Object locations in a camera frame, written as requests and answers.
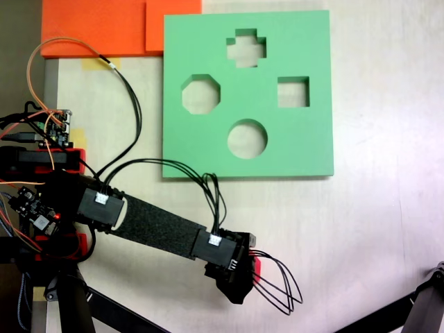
circuit board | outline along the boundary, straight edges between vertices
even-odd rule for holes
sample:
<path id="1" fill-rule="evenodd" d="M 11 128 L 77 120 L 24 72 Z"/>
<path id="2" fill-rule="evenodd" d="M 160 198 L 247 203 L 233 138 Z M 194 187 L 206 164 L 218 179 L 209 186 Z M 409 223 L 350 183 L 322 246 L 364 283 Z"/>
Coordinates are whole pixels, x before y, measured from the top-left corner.
<path id="1" fill-rule="evenodd" d="M 53 121 L 48 122 L 48 126 L 46 128 L 46 133 L 51 137 L 53 141 L 55 141 L 59 146 L 62 146 L 64 148 L 72 148 L 73 143 L 69 141 L 69 123 L 71 121 L 71 110 L 61 110 L 63 113 L 55 114 L 54 118 L 60 120 L 62 122 L 62 125 L 59 126 Z M 37 126 L 44 130 L 44 122 L 38 122 Z M 39 140 L 38 141 L 40 148 L 45 148 L 46 143 L 45 140 Z M 58 146 L 55 144 L 52 144 L 49 142 L 50 148 L 57 148 Z"/>
<path id="2" fill-rule="evenodd" d="M 39 197 L 27 187 L 22 187 L 18 197 L 12 197 L 8 203 L 22 218 L 45 234 L 51 236 L 58 229 L 60 215 L 43 205 Z"/>

metal stand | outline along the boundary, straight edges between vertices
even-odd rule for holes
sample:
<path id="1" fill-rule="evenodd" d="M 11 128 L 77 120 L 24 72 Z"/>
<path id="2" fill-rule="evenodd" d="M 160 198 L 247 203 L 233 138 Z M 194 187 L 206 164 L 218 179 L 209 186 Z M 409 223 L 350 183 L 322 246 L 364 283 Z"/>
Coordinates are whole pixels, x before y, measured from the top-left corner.
<path id="1" fill-rule="evenodd" d="M 336 333 L 438 333 L 444 314 L 444 262 L 429 273 L 415 292 Z"/>
<path id="2" fill-rule="evenodd" d="M 92 318 L 122 333 L 169 333 L 111 298 L 89 288 L 76 264 L 65 266 L 45 291 L 58 301 L 63 333 L 95 333 Z"/>

orange foam block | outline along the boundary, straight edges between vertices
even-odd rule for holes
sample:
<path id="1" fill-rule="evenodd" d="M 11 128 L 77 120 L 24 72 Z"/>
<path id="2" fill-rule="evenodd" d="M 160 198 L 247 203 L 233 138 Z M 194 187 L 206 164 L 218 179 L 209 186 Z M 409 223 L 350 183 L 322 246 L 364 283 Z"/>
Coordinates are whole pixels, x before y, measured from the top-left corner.
<path id="1" fill-rule="evenodd" d="M 164 53 L 165 15 L 201 13 L 201 0 L 146 0 L 146 54 L 148 56 L 161 56 Z"/>
<path id="2" fill-rule="evenodd" d="M 42 41 L 78 38 L 107 57 L 163 54 L 164 15 L 200 14 L 201 0 L 43 0 Z M 45 58 L 93 56 L 85 47 L 56 42 Z"/>

orange wire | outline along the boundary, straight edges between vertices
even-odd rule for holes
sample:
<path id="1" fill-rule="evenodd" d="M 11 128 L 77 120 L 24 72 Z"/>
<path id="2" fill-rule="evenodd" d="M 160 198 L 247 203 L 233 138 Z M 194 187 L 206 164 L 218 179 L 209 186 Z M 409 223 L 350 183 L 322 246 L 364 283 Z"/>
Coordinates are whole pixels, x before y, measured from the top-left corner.
<path id="1" fill-rule="evenodd" d="M 42 48 L 42 46 L 44 46 L 45 44 L 49 44 L 49 43 L 53 43 L 53 42 L 60 42 L 60 41 L 74 42 L 74 43 L 82 44 L 83 46 L 86 46 L 90 51 L 95 53 L 97 56 L 100 55 L 100 53 L 97 52 L 97 50 L 95 48 L 93 48 L 91 45 L 89 45 L 89 44 L 87 44 L 87 43 L 85 43 L 85 42 L 83 42 L 81 40 L 78 40 L 76 38 L 72 38 L 72 37 L 54 37 L 54 38 L 50 38 L 48 40 L 45 40 L 41 44 L 39 44 L 34 49 L 34 51 L 32 52 L 31 56 L 29 57 L 28 66 L 26 67 L 26 80 L 28 81 L 29 92 L 31 93 L 31 95 L 33 95 L 34 99 L 37 101 L 37 103 L 45 111 L 49 110 L 48 107 L 38 98 L 37 94 L 34 92 L 33 84 L 31 82 L 31 65 L 33 63 L 33 59 L 34 59 L 35 55 Z"/>
<path id="2" fill-rule="evenodd" d="M 42 107 L 44 112 L 46 112 L 49 115 L 48 119 L 46 120 L 45 126 L 44 126 L 45 133 L 46 133 L 46 127 L 48 126 L 48 121 L 49 121 L 50 118 L 52 118 L 52 120 L 57 125 L 59 125 L 59 126 L 62 125 L 62 122 L 52 116 L 52 114 L 53 114 L 52 111 L 53 110 L 48 109 L 48 107 L 43 103 L 43 101 L 41 99 L 39 99 L 39 97 L 35 93 L 34 88 L 33 88 L 33 84 L 31 82 L 31 65 L 33 64 L 33 60 L 34 60 L 35 55 L 42 48 L 42 46 L 44 46 L 45 44 L 50 44 L 50 43 L 53 43 L 53 42 L 60 42 L 60 41 L 74 42 L 74 43 L 82 44 L 83 46 L 86 46 L 90 51 L 95 53 L 98 57 L 100 56 L 100 53 L 95 48 L 93 48 L 91 45 L 89 45 L 89 44 L 87 44 L 87 43 L 85 43 L 85 42 L 83 42 L 81 40 L 78 40 L 76 38 L 72 38 L 72 37 L 54 37 L 54 38 L 50 38 L 50 39 L 45 40 L 44 42 L 40 43 L 34 49 L 34 51 L 32 52 L 31 56 L 29 57 L 28 65 L 26 66 L 26 81 L 28 83 L 28 88 L 29 88 L 29 92 L 31 93 L 31 95 L 34 97 L 34 99 L 37 101 L 37 103 Z M 45 143 L 46 143 L 46 147 L 48 149 L 49 158 L 51 159 L 51 166 L 52 166 L 53 170 L 55 170 L 54 159 L 53 159 L 53 156 L 52 156 L 52 153 L 51 153 L 51 149 L 49 148 L 48 140 L 45 139 Z"/>
<path id="3" fill-rule="evenodd" d="M 3 212 L 0 210 L 0 215 L 1 218 L 12 228 L 14 229 L 14 231 L 17 234 L 20 234 L 22 237 L 26 238 L 31 244 L 33 244 L 38 250 L 42 251 L 43 249 L 40 247 L 39 244 L 35 243 L 31 238 L 29 238 L 28 236 L 26 236 L 24 233 L 22 233 L 20 230 L 17 230 L 16 228 L 14 228 L 14 226 L 12 225 L 12 223 L 6 218 L 5 214 L 3 214 Z"/>

square hole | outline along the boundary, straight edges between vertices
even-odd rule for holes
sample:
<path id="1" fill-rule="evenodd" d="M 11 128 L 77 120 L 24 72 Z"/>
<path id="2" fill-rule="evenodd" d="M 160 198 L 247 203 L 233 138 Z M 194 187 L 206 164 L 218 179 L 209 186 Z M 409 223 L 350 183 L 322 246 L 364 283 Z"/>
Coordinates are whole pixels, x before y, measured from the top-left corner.
<path id="1" fill-rule="evenodd" d="M 306 108 L 310 106 L 308 76 L 277 78 L 277 104 L 279 108 Z"/>

